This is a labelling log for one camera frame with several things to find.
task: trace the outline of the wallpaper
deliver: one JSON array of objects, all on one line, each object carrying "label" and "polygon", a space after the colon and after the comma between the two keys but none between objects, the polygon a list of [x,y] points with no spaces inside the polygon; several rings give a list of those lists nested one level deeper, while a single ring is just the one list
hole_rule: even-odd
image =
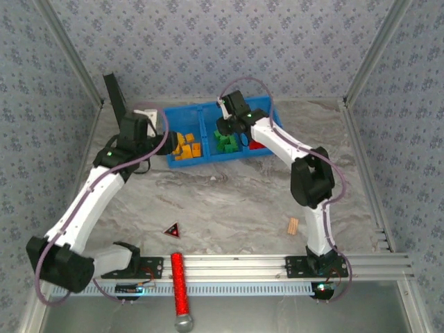
[{"label": "wallpaper", "polygon": [[414,0],[354,105],[397,250],[444,332],[444,3]]},{"label": "wallpaper", "polygon": [[26,242],[66,209],[95,111],[33,3],[0,9],[0,332],[15,332]]},{"label": "wallpaper", "polygon": [[215,97],[245,75],[275,96],[343,96],[392,2],[52,0],[101,96],[114,71],[130,103]]}]

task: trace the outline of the blue bin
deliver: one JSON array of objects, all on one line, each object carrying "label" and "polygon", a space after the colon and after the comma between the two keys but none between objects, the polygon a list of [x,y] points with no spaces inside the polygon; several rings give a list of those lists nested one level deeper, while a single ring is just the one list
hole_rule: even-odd
[{"label": "blue bin", "polygon": [[[262,109],[267,112],[270,110],[270,97],[250,97],[246,99],[251,110]],[[192,158],[188,160],[175,161],[174,156],[168,155],[168,165],[170,168],[189,167],[202,163],[222,162],[228,160],[237,160],[238,158],[255,157],[272,155],[273,153],[267,149],[250,150],[239,141],[239,137],[235,135],[239,151],[236,153],[221,153],[217,151],[217,140],[214,136],[216,128],[216,120],[222,117],[222,111],[217,107],[216,102],[203,103],[196,105],[178,106],[174,108],[164,109],[168,118],[171,130],[183,135],[193,133],[195,141],[201,144],[202,157]],[[277,110],[274,112],[274,121],[282,127]],[[244,144],[247,144],[245,135],[241,136]]]}]

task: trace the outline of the purple cable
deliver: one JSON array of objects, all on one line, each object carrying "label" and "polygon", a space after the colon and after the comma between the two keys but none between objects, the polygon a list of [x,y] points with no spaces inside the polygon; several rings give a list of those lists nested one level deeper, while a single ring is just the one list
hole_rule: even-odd
[{"label": "purple cable", "polygon": [[314,151],[310,151],[304,147],[298,146],[297,144],[295,144],[294,142],[292,142],[291,140],[287,139],[284,135],[282,135],[282,133],[280,133],[280,131],[275,127],[275,123],[273,121],[273,115],[275,112],[275,108],[274,108],[274,100],[273,100],[273,95],[270,92],[270,89],[265,85],[264,82],[262,82],[261,80],[259,80],[258,78],[253,78],[251,76],[244,76],[241,78],[237,78],[236,80],[231,81],[230,83],[228,83],[225,88],[223,89],[220,97],[222,98],[222,96],[225,94],[225,92],[227,91],[227,89],[229,87],[231,87],[233,84],[235,84],[236,82],[240,81],[240,80],[251,80],[251,81],[255,81],[257,83],[259,83],[262,88],[264,88],[264,90],[266,91],[266,93],[268,94],[268,96],[270,97],[270,127],[273,130],[273,132],[282,140],[284,140],[286,143],[288,143],[289,145],[293,146],[296,149],[299,149],[300,151],[303,151],[304,153],[310,154],[314,157],[317,157],[319,159],[321,159],[322,161],[328,163],[339,175],[340,179],[341,179],[341,184],[342,184],[342,189],[341,189],[341,193],[333,199],[330,199],[328,201],[326,201],[325,203],[323,203],[323,225],[324,225],[324,231],[325,234],[327,236],[327,242],[330,245],[330,247],[338,254],[340,255],[342,258],[344,258],[347,266],[348,266],[348,274],[349,274],[349,278],[348,278],[348,284],[345,287],[345,289],[342,291],[342,293],[340,293],[337,297],[329,300],[328,302],[335,302],[337,300],[342,299],[342,297],[344,297],[346,295],[346,293],[348,292],[349,288],[352,285],[352,279],[353,279],[353,270],[352,270],[352,265],[350,264],[350,261],[348,260],[348,258],[340,251],[338,250],[333,242],[332,242],[332,236],[330,235],[329,231],[328,231],[328,225],[327,225],[327,211],[326,211],[326,207],[327,205],[331,205],[332,203],[337,203],[338,201],[340,201],[344,196],[345,196],[345,191],[347,189],[347,182],[345,181],[345,176],[342,173],[342,171],[338,168],[337,165],[335,165],[335,163],[333,163],[332,161],[330,161],[328,158],[322,156],[321,154],[318,154]]},{"label": "purple cable", "polygon": [[39,258],[39,260],[37,262],[37,266],[35,267],[34,287],[35,287],[35,292],[36,292],[37,297],[39,298],[40,302],[42,302],[46,306],[60,305],[71,294],[71,292],[68,292],[65,296],[63,296],[63,298],[61,298],[60,300],[54,301],[54,302],[50,302],[50,301],[48,301],[44,297],[44,295],[42,293],[42,290],[40,289],[40,273],[42,271],[43,261],[46,258],[46,256],[48,255],[49,250],[56,243],[56,241],[59,239],[60,235],[65,233],[65,230],[68,228],[69,224],[72,222],[72,220],[74,219],[75,215],[78,213],[79,209],[82,207],[82,204],[86,201],[86,198],[89,196],[89,194],[91,192],[94,191],[95,186],[97,186],[97,184],[102,179],[104,179],[104,177],[106,177],[110,173],[114,173],[114,172],[116,172],[118,170],[124,169],[126,167],[130,167],[130,166],[132,166],[134,164],[137,164],[137,163],[143,162],[144,160],[147,160],[148,158],[150,158],[153,155],[155,155],[161,149],[161,147],[165,144],[165,142],[168,139],[169,123],[168,123],[168,119],[167,119],[167,116],[165,115],[164,110],[162,108],[157,108],[157,111],[160,112],[160,114],[162,115],[162,118],[164,120],[164,126],[165,126],[164,136],[162,138],[162,141],[159,143],[159,145],[156,148],[154,148],[154,150],[151,151],[150,153],[148,153],[148,154],[146,154],[146,155],[144,155],[142,157],[139,157],[136,160],[129,161],[127,163],[123,163],[123,164],[117,165],[114,168],[111,168],[110,170],[102,173],[99,177],[97,177],[97,179],[94,182],[92,182],[92,184],[89,186],[87,191],[80,197],[80,200],[78,201],[77,205],[73,209],[71,215],[68,216],[67,220],[62,225],[61,229],[59,230],[59,233],[54,238],[52,238],[52,240],[48,243],[48,245],[46,245],[46,247],[42,251],[42,254],[40,255],[40,258]]}]

